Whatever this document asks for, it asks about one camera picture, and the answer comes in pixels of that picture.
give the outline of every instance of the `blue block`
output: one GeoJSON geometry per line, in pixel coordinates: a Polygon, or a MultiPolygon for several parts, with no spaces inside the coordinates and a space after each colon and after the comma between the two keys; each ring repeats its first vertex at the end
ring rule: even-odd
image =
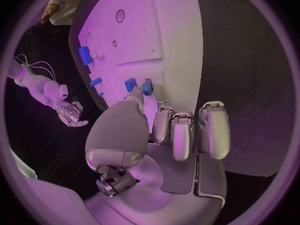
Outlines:
{"type": "Polygon", "coordinates": [[[89,65],[93,62],[93,59],[90,55],[90,50],[87,46],[79,48],[79,54],[84,66],[89,65]]]}
{"type": "Polygon", "coordinates": [[[95,79],[94,81],[91,81],[89,83],[89,85],[93,88],[93,87],[95,87],[97,84],[99,84],[101,82],[102,82],[102,79],[101,79],[101,77],[99,77],[99,78],[95,79]]]}
{"type": "Polygon", "coordinates": [[[151,82],[145,82],[142,84],[142,92],[146,95],[146,96],[150,96],[152,95],[152,84],[151,82]]]}
{"type": "Polygon", "coordinates": [[[132,92],[134,87],[137,85],[136,80],[134,78],[131,78],[125,82],[125,86],[127,88],[127,92],[132,92]]]}

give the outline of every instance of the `circular hole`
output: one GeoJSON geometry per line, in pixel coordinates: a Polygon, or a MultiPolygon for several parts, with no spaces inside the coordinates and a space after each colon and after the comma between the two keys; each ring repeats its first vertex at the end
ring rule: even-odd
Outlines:
{"type": "Polygon", "coordinates": [[[125,13],[123,10],[119,10],[116,12],[115,19],[118,23],[121,23],[125,18],[125,13]]]}

